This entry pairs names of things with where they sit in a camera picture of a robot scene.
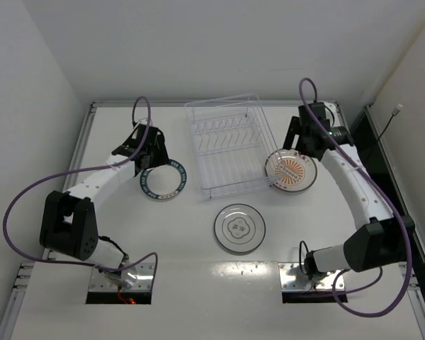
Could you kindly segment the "dark blue rimmed plate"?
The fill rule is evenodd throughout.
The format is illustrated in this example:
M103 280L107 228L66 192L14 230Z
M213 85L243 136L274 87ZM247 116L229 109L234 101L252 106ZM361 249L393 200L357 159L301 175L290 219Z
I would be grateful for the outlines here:
M187 184L187 173L178 162L144 170L140 176L142 192L153 200L175 198Z

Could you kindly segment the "orange sunburst plate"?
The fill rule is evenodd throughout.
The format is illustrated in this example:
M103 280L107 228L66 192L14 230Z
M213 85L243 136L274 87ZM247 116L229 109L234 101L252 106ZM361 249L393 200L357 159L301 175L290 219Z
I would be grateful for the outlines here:
M270 154L264 171L273 187L289 193L307 190L318 174L315 162L294 149L280 149Z

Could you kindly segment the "white plate with green lines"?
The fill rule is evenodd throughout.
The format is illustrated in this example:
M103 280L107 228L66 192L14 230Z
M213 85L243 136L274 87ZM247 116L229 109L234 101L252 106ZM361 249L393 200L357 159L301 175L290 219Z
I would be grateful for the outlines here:
M250 254L266 237L266 222L254 207L236 203L221 209L215 217L213 234L217 243L231 254Z

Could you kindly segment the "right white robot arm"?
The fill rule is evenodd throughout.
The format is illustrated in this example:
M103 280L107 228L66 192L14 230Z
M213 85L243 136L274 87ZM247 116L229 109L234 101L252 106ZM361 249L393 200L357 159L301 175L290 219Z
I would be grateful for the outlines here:
M331 126L324 103L301 105L298 112L290 121L283 146L294 146L301 157L317 159L331 174L356 228L343 244L308 251L305 275L313 279L342 269L362 272L406 260L413 219L394 216L395 210L370 184L348 130Z

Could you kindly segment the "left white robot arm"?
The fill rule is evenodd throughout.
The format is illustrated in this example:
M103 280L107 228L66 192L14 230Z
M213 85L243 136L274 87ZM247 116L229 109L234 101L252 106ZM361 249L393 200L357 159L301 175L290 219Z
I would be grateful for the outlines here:
M53 191L46 197L40 245L116 273L128 262L128 255L99 234L96 213L125 183L146 169L168 163L163 132L157 127L137 125L100 170L67 191Z

